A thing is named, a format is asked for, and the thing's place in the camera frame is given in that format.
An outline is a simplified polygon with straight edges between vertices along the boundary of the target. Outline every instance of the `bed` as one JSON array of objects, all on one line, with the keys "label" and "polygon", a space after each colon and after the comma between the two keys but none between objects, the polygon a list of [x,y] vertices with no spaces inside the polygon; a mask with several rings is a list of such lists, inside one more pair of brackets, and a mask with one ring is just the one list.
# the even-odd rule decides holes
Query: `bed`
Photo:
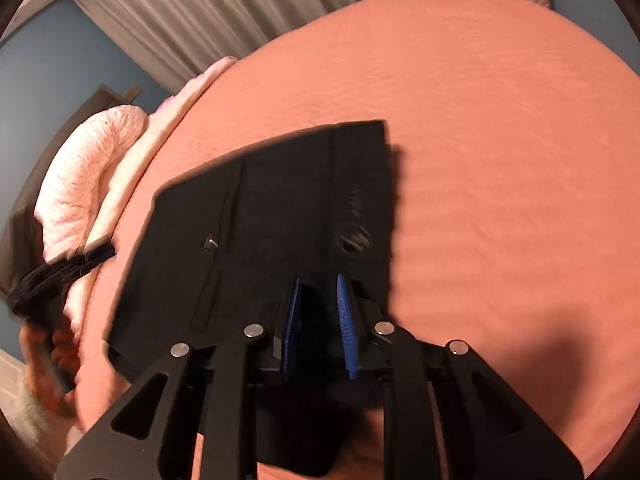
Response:
[{"label": "bed", "polygon": [[[640,80],[624,62],[525,0],[365,0],[195,96],[112,217],[118,256],[82,293],[85,428],[127,387],[104,338],[154,194],[261,140],[384,119],[401,153],[393,315],[423,340],[469,341],[598,468],[640,403]],[[381,476],[380,413],[369,423],[333,478]]]}]

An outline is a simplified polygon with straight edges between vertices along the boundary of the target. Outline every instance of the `pink fitted sheet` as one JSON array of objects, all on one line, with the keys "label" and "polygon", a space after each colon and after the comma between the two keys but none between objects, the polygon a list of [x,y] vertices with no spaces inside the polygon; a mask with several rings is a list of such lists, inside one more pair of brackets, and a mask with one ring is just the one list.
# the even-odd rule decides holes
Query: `pink fitted sheet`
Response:
[{"label": "pink fitted sheet", "polygon": [[120,219],[81,341],[84,425],[125,386],[102,338],[154,193],[260,140],[384,119],[393,314],[468,341],[590,473],[640,401],[639,103],[615,54],[525,0],[366,0],[272,41],[194,104]]}]

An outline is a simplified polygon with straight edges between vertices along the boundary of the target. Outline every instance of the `black handle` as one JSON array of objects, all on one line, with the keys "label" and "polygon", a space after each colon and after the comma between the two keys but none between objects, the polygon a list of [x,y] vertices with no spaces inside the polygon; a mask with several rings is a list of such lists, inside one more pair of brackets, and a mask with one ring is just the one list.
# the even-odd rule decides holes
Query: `black handle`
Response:
[{"label": "black handle", "polygon": [[54,348],[55,345],[51,340],[51,336],[48,335],[42,343],[42,352],[45,354],[45,362],[47,363],[49,373],[51,373],[51,376],[56,380],[60,389],[62,389],[63,393],[66,395],[76,389],[76,382],[71,374],[58,368],[51,360],[51,353]]}]

